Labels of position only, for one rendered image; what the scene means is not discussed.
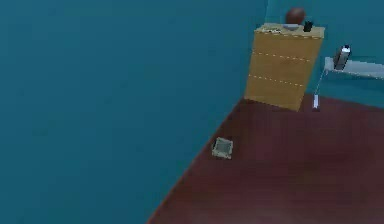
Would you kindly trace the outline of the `beige square box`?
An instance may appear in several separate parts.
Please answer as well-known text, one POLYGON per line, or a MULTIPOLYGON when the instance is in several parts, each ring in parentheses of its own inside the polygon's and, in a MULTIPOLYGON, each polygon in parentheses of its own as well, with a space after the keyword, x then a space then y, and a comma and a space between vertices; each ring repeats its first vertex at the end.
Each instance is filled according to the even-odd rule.
POLYGON ((233 142, 218 137, 212 145, 212 155, 219 158, 231 159, 233 151, 233 142))

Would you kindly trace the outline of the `brown basketball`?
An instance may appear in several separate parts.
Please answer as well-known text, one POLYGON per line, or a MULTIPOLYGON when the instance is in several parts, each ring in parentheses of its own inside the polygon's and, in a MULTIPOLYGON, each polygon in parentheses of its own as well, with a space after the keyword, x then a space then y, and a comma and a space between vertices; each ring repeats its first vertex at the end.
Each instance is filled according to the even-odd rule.
POLYGON ((305 10, 303 8, 291 8, 285 16, 286 24, 300 25, 305 19, 305 10))

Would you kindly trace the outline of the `tan wooden chest of drawers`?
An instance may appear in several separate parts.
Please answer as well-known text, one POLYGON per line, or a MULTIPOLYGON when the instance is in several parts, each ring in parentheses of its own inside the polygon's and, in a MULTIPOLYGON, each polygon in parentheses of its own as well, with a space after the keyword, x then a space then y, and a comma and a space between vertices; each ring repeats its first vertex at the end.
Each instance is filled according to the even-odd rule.
POLYGON ((265 23, 254 31, 244 98, 298 111, 317 60, 325 28, 304 32, 265 23), (262 32, 280 29, 280 34, 262 32))

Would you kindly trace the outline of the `grey and white bottle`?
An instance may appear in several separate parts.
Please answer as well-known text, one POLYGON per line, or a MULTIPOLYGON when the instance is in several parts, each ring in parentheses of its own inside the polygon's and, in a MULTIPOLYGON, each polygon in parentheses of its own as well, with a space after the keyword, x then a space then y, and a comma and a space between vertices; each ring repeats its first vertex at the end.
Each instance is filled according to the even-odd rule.
POLYGON ((343 70, 351 54, 349 45, 343 45, 333 57, 334 69, 343 70))

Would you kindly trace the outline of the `pale grey table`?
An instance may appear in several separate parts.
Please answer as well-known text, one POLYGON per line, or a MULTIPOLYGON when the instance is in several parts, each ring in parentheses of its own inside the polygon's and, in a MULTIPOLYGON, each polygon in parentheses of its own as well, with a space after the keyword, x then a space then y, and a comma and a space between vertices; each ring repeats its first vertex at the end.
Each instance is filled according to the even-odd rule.
POLYGON ((329 73, 342 73, 350 76, 370 78, 375 80, 384 80, 384 65, 361 62, 356 60, 342 60, 334 63, 331 57, 324 58, 324 67, 313 93, 312 109, 320 110, 320 85, 324 77, 329 73))

